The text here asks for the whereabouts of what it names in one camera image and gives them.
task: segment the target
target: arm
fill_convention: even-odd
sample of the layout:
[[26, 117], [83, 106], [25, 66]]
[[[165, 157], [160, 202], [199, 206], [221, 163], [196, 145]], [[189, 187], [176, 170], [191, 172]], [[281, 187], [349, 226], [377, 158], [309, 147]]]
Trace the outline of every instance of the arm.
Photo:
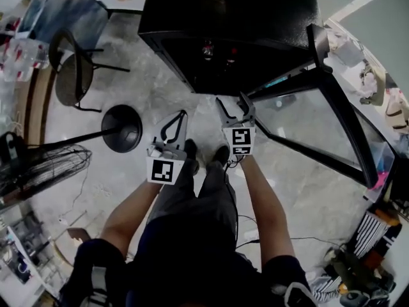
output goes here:
[[117, 247], [124, 258], [128, 253], [132, 237], [141, 225], [161, 187], [162, 184], [149, 183], [145, 180], [108, 217], [102, 230], [101, 239]]
[[295, 256], [284, 209], [256, 160], [250, 155], [241, 165], [256, 215], [262, 266], [277, 256]]

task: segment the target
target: gray floor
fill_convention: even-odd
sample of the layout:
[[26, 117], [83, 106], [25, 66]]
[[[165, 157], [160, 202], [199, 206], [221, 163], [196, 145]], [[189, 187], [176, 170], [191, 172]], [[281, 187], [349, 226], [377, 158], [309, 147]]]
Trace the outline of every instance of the gray floor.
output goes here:
[[[151, 138], [150, 130], [154, 123], [172, 112], [185, 109], [189, 115], [188, 138], [193, 138], [199, 146], [201, 159], [204, 161], [202, 165], [224, 141], [215, 108], [215, 97], [190, 93], [138, 37], [138, 25], [138, 15], [112, 16], [98, 44], [105, 51], [95, 55], [95, 59], [129, 67], [131, 73], [96, 70], [91, 89], [81, 104], [83, 107], [102, 108], [104, 112], [116, 104], [134, 107], [143, 120], [141, 143], [132, 152], [119, 154], [109, 150], [102, 139], [85, 142], [83, 145], [93, 152], [88, 173], [82, 171], [32, 199], [33, 208], [44, 222], [44, 227], [51, 237], [58, 237], [56, 242], [60, 250], [71, 262], [76, 249], [64, 230], [72, 224], [86, 227], [94, 237], [100, 233], [113, 208], [145, 179], [146, 145]], [[231, 113], [234, 113], [236, 107], [233, 99], [224, 98], [223, 101]], [[259, 108], [260, 113], [267, 113], [266, 109], [269, 107]], [[46, 142], [98, 131], [103, 115], [62, 106], [53, 92], [47, 119]], [[319, 119], [322, 114], [314, 107], [302, 111], [294, 108], [292, 115], [290, 119], [281, 118], [281, 126], [285, 130], [289, 126], [286, 122], [291, 121], [293, 133], [302, 133], [304, 136], [308, 134], [310, 127], [314, 129], [316, 126], [307, 120]], [[334, 138], [337, 145], [333, 153], [349, 156], [348, 147], [339, 145], [340, 134], [334, 132], [331, 122], [320, 122], [320, 129], [321, 135], [325, 136], [323, 141], [327, 140], [328, 143]], [[362, 186], [299, 153], [267, 140], [260, 131], [254, 155], [284, 205], [292, 237], [314, 236], [338, 242], [339, 239], [345, 240], [352, 235], [369, 206], [362, 199]], [[239, 214], [253, 216], [240, 167], [230, 170], [229, 175], [236, 189]], [[196, 176], [196, 191], [200, 189], [204, 177], [202, 167]], [[82, 194], [75, 199], [84, 179]], [[252, 221], [241, 217], [239, 243], [244, 242], [245, 232], [255, 228]], [[142, 231], [143, 226], [132, 241], [131, 253], [136, 252]], [[294, 240], [293, 243], [306, 271], [321, 265], [323, 255], [330, 247], [330, 244], [315, 240]], [[259, 269], [258, 245], [248, 245], [240, 251]]]

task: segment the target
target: black cabinet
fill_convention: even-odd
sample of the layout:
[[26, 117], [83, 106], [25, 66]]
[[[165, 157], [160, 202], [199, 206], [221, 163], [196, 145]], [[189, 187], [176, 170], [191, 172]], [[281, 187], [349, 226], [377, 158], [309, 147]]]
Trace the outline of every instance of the black cabinet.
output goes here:
[[316, 0], [146, 0], [141, 38], [196, 93], [238, 95], [312, 62]]

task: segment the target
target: black shoe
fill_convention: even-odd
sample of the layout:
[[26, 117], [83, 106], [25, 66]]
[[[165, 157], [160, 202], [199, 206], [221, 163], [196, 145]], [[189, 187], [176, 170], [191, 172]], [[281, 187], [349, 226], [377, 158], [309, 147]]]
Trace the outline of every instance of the black shoe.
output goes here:
[[219, 161], [222, 166], [227, 164], [230, 157], [230, 149], [227, 145], [221, 146], [215, 153], [212, 161]]
[[194, 161], [196, 160], [197, 146], [192, 139], [186, 140], [184, 150], [188, 159], [193, 159]]

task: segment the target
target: black chair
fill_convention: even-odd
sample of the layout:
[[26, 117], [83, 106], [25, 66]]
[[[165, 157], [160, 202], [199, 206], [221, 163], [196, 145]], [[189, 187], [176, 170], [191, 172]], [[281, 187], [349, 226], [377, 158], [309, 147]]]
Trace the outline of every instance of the black chair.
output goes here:
[[[69, 56], [62, 64], [62, 53], [60, 48], [68, 48], [73, 50], [73, 54]], [[90, 57], [92, 52], [104, 51], [103, 49], [88, 49], [83, 50], [79, 47], [73, 34], [67, 29], [60, 29], [52, 38], [49, 47], [49, 59], [53, 69], [58, 73], [56, 79], [56, 95], [58, 100], [64, 106], [72, 106], [82, 111], [95, 111], [101, 113], [100, 109], [82, 108], [80, 101], [88, 92], [92, 83], [94, 70], [98, 68], [108, 68], [129, 72], [129, 69], [114, 67], [94, 63]]]

